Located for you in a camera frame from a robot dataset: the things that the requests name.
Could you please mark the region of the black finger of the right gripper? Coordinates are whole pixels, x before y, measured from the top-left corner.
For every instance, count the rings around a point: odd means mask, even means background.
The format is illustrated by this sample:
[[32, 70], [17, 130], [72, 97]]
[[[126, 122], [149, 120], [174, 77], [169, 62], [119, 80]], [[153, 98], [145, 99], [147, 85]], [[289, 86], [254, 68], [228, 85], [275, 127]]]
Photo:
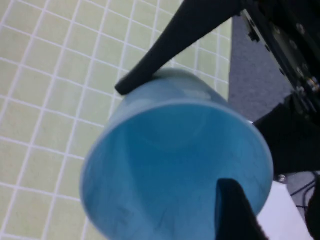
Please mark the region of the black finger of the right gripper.
[[250, 0], [184, 0], [155, 44], [115, 86], [127, 95], [152, 79], [176, 55], [243, 11]]
[[253, 125], [270, 149], [275, 175], [320, 170], [320, 127], [297, 111], [292, 94]]

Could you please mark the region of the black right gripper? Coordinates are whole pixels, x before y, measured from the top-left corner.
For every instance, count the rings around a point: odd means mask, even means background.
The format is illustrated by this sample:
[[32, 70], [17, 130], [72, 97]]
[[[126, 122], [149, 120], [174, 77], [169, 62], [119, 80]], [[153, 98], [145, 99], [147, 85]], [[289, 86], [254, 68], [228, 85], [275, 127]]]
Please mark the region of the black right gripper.
[[320, 116], [320, 2], [245, 0], [242, 17], [249, 36], [263, 41], [290, 82], [302, 112]]

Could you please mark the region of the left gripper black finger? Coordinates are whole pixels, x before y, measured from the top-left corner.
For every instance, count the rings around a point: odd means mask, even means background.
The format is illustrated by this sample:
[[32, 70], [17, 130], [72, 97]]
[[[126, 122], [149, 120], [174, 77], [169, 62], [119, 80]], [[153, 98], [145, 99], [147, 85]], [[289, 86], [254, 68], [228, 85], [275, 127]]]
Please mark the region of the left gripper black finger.
[[234, 179], [217, 181], [214, 224], [217, 240], [266, 240], [243, 188]]

